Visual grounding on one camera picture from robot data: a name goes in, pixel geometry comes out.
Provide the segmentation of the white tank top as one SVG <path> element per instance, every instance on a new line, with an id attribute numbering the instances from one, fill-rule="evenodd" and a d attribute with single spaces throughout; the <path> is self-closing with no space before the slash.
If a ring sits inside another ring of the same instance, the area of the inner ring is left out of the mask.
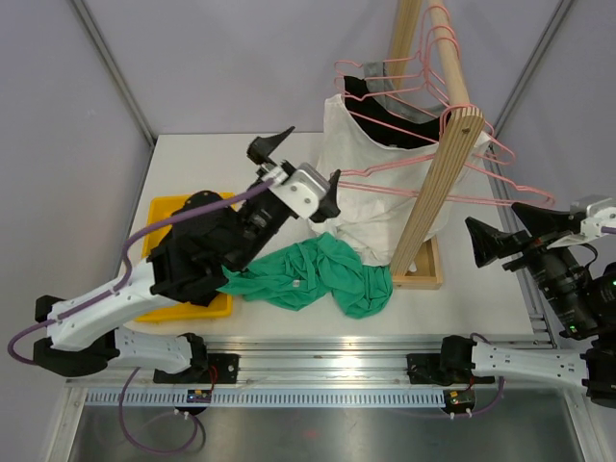
<path id="1" fill-rule="evenodd" d="M 343 169 L 365 169 L 434 154 L 437 148 L 437 142 L 414 149 L 380 144 L 373 141 L 352 119 L 340 94 L 324 102 L 323 142 L 317 170 L 325 177 L 336 169 L 342 173 Z M 416 197 L 360 191 L 343 184 L 353 182 L 418 191 L 429 167 L 430 162 L 427 161 L 379 171 L 369 177 L 341 176 L 337 193 L 341 213 L 324 223 L 312 223 L 312 231 L 317 235 L 329 233 L 347 243 L 365 265 L 389 265 Z"/>

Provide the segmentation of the green tank top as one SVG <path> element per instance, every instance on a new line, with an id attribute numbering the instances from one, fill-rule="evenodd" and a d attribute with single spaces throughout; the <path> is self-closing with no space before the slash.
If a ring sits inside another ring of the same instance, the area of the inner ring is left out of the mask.
<path id="1" fill-rule="evenodd" d="M 331 295 L 348 318 L 381 312 L 394 291 L 388 268 L 362 263 L 347 243 L 328 233 L 276 250 L 245 269 L 223 271 L 219 291 L 298 312 Z"/>

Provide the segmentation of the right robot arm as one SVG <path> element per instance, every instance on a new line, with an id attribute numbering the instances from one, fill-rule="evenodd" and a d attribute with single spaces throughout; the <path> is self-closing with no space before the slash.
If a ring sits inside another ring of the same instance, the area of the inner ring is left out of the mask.
<path id="1" fill-rule="evenodd" d="M 594 241 L 614 236 L 614 199 L 587 196 L 567 211 L 514 202 L 511 210 L 523 230 L 507 233 L 466 218 L 476 265 L 484 268 L 503 260 L 506 271 L 526 271 L 558 319 L 559 337 L 587 341 L 589 348 L 520 349 L 490 343 L 477 333 L 450 335 L 437 352 L 407 355 L 410 382 L 472 388 L 520 378 L 576 389 L 594 404 L 614 407 L 615 266 L 609 264 L 593 277 L 571 251 L 574 246 L 593 250 Z"/>

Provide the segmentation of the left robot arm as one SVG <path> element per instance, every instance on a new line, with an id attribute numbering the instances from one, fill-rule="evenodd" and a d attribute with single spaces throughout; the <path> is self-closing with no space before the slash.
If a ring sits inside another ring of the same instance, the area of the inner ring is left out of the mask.
<path id="1" fill-rule="evenodd" d="M 83 377 L 108 367 L 150 369 L 157 383 L 199 383 L 211 376 L 204 340 L 193 334 L 157 336 L 126 327 L 153 310 L 181 303 L 205 306 L 290 218 L 322 223 L 340 214 L 341 172 L 321 175 L 303 163 L 280 163 L 271 153 L 290 136 L 285 130 L 257 137 L 246 150 L 257 179 L 230 198 L 202 191 L 190 196 L 169 218 L 135 233 L 136 241 L 162 228 L 161 242 L 120 277 L 78 297 L 44 295 L 36 320 L 45 336 L 33 346 L 36 366 L 63 377 Z"/>

